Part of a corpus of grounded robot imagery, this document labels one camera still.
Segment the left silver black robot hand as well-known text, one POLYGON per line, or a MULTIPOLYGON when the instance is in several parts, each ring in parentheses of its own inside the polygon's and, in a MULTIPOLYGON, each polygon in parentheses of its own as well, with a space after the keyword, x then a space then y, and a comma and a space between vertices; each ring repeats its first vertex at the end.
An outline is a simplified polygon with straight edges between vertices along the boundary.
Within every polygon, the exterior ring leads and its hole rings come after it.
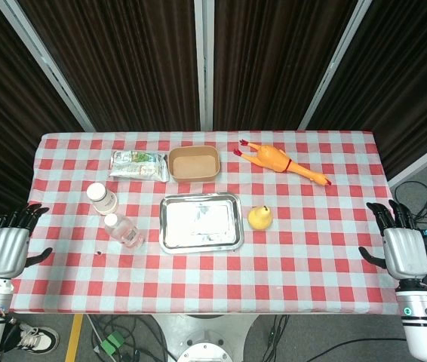
POLYGON ((25 268, 45 261, 53 249, 27 256, 29 241, 42 215, 49 211, 41 204, 22 204, 0 219, 0 278, 12 279, 25 268))

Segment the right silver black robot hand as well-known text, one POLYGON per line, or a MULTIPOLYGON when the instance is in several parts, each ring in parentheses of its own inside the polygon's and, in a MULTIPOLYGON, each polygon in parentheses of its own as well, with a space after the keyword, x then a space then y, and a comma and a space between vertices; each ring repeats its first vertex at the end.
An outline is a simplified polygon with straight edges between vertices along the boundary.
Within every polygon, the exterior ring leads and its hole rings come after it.
POLYGON ((358 250, 364 260, 387 270, 396 280, 421 280, 427 275, 427 253, 422 233, 404 204, 390 200, 389 205, 391 210, 383 204, 367 203, 382 236, 384 257, 372 256, 364 247, 358 250))

